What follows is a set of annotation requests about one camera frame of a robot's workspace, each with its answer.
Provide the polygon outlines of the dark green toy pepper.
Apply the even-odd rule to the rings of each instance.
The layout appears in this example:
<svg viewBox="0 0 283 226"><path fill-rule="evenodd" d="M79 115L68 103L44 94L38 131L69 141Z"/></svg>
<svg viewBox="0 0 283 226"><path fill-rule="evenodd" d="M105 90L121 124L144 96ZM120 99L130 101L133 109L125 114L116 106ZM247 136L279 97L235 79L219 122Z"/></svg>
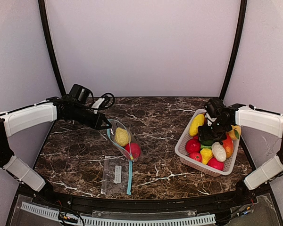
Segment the dark green toy pepper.
<svg viewBox="0 0 283 226"><path fill-rule="evenodd" d="M212 145L214 144L214 140L205 140L200 141L200 148L209 148L211 149Z"/></svg>

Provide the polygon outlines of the large clear zip bag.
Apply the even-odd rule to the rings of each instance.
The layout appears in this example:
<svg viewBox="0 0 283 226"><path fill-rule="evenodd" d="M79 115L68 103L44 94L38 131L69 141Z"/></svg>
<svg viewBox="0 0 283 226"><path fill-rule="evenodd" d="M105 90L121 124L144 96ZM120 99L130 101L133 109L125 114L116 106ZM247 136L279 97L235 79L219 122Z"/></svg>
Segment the large clear zip bag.
<svg viewBox="0 0 283 226"><path fill-rule="evenodd" d="M103 119L97 122L96 126L106 132L108 141L129 161L137 162L144 157L140 143L122 122Z"/></svg>

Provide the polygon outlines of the red toy apple large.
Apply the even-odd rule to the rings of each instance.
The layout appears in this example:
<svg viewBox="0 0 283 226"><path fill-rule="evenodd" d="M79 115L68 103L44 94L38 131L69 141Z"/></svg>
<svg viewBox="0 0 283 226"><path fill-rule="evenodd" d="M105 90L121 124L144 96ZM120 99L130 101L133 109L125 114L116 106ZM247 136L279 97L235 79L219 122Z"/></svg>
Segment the red toy apple large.
<svg viewBox="0 0 283 226"><path fill-rule="evenodd" d="M129 160L136 160L141 155L141 149L137 143L127 144L125 150L125 155Z"/></svg>

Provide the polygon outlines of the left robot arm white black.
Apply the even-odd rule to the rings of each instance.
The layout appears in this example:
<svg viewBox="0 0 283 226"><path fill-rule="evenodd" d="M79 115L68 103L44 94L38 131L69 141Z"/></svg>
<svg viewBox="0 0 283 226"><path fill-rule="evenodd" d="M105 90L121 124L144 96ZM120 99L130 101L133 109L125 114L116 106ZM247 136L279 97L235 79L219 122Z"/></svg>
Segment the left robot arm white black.
<svg viewBox="0 0 283 226"><path fill-rule="evenodd" d="M86 105L88 97L93 97L91 90L74 84L70 92L63 97L50 97L33 105L1 112L0 168L38 193L52 190L48 180L15 155L9 146L8 138L25 129L56 120L76 121L95 130L110 129L112 124L102 111L114 105L114 95L105 93L97 100L92 100L90 105Z"/></svg>

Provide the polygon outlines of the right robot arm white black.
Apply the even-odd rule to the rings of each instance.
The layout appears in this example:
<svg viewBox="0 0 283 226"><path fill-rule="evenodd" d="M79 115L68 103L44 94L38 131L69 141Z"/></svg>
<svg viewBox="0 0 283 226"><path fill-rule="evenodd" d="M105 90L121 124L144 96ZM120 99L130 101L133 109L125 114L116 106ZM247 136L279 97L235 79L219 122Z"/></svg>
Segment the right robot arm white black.
<svg viewBox="0 0 283 226"><path fill-rule="evenodd" d="M262 131L281 139L279 151L235 185L234 203L243 204L254 196L254 191L262 184L283 175L283 113L259 109L253 105L225 106L217 97L208 100L204 109L209 123L198 127L200 141L212 140L221 144L233 125Z"/></svg>

